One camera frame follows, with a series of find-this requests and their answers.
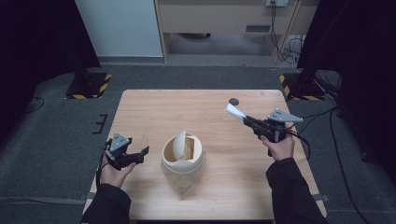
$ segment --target black sleeve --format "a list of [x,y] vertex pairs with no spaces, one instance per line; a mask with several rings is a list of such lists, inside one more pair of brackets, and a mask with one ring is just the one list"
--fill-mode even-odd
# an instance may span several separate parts
[[266,172],[276,224],[328,223],[320,213],[294,158],[275,161]]
[[81,223],[129,223],[130,207],[131,199],[122,189],[102,184],[82,216]]

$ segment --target gray carpet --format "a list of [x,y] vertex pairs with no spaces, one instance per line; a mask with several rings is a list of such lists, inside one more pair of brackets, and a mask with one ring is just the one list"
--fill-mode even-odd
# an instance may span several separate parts
[[[40,84],[27,113],[0,148],[0,197],[54,198],[56,203],[83,203],[106,141],[122,92],[128,89],[277,89],[288,68],[116,66],[103,98],[65,100],[73,79],[65,74]],[[290,113],[304,117],[335,105],[325,101],[288,101]],[[108,114],[102,134],[101,114]],[[347,196],[336,159],[329,113],[313,121],[303,136],[312,147],[309,161],[330,223],[363,223]],[[396,223],[396,190],[381,166],[365,163],[347,125],[332,117],[337,145],[356,205],[371,223]],[[307,122],[297,125],[300,131]],[[81,204],[0,203],[0,223],[78,223]]]

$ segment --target electrical outlet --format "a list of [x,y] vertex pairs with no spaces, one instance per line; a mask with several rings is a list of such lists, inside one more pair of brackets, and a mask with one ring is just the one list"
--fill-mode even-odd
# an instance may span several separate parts
[[272,7],[276,4],[277,7],[286,7],[288,5],[289,0],[267,0],[266,6]]

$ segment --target tripod base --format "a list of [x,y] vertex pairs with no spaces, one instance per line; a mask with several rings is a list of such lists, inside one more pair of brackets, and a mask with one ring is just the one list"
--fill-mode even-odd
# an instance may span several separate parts
[[288,73],[279,77],[283,86],[283,90],[286,94],[286,99],[324,100],[324,92],[315,82],[312,82],[312,84],[306,90],[297,91],[297,81],[299,75],[299,73]]
[[67,89],[66,99],[91,99],[100,98],[105,93],[111,75],[107,73],[89,73],[92,82],[89,86],[80,85],[77,78],[74,78]]

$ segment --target wall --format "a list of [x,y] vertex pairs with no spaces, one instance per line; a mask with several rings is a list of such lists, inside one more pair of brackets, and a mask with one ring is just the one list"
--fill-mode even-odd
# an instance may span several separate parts
[[98,57],[162,57],[153,0],[76,0]]

